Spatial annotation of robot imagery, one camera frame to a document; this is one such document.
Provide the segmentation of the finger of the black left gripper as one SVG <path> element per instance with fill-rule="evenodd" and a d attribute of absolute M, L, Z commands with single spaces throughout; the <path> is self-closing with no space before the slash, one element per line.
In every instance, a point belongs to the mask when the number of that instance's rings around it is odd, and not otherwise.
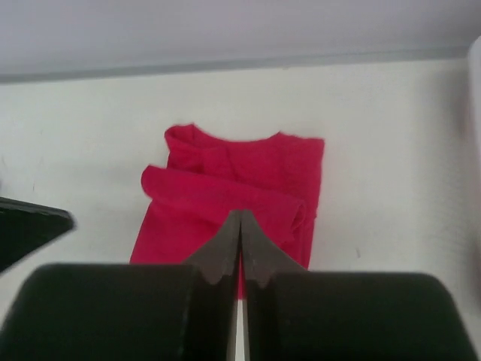
<path fill-rule="evenodd" d="M 68 211 L 1 198 L 1 271 L 74 228 Z"/>

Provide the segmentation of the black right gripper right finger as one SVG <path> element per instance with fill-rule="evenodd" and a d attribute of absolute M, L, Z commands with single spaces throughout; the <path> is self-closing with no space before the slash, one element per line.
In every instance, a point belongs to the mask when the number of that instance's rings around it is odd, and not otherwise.
<path fill-rule="evenodd" d="M 241 212 L 244 340 L 249 360 L 309 360 L 308 272 Z"/>

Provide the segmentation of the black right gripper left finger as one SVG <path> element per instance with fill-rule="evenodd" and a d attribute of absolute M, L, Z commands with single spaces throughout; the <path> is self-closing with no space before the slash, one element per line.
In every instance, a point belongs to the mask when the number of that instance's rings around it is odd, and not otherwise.
<path fill-rule="evenodd" d="M 241 213 L 182 264 L 181 360 L 227 360 L 237 303 Z"/>

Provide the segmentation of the magenta t shirt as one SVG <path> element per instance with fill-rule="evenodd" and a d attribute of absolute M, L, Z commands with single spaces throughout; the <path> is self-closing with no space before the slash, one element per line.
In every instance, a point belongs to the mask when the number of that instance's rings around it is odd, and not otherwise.
<path fill-rule="evenodd" d="M 133 264 L 181 263 L 209 241 L 230 211 L 251 211 L 262 231 L 302 266 L 310 263 L 325 142 L 279 132 L 227 141 L 193 124 L 165 131 L 165 167 L 147 166 L 150 204 Z"/>

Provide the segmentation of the white perforated plastic basket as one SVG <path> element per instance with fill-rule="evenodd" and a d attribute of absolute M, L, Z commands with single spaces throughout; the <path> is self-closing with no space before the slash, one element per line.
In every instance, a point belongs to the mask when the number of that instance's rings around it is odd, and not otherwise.
<path fill-rule="evenodd" d="M 467 133 L 473 153 L 480 156 L 480 37 L 467 53 Z"/>

